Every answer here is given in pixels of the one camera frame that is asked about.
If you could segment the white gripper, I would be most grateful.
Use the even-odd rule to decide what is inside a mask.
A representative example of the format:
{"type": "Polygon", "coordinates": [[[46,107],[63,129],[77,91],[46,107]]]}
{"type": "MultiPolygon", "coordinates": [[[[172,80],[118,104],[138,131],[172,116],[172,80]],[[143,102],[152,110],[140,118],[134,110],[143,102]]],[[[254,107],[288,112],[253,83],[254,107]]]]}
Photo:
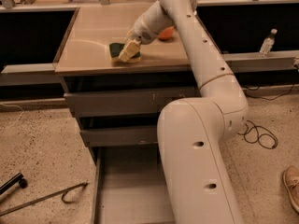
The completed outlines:
{"type": "Polygon", "coordinates": [[[118,58],[124,63],[136,63],[141,59],[140,44],[148,45],[163,30],[163,21],[157,13],[143,13],[134,23],[127,41],[118,58]]]}

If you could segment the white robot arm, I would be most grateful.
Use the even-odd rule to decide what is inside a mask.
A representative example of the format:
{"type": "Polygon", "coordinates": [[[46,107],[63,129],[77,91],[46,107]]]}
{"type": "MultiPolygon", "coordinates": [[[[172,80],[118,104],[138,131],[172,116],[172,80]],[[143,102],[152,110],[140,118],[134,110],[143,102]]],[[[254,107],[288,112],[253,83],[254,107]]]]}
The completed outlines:
{"type": "Polygon", "coordinates": [[[176,26],[200,95],[166,105],[158,146],[176,224],[244,224],[219,144],[246,122],[248,102],[234,73],[195,15],[196,0],[157,0],[135,22],[126,62],[176,26]]]}

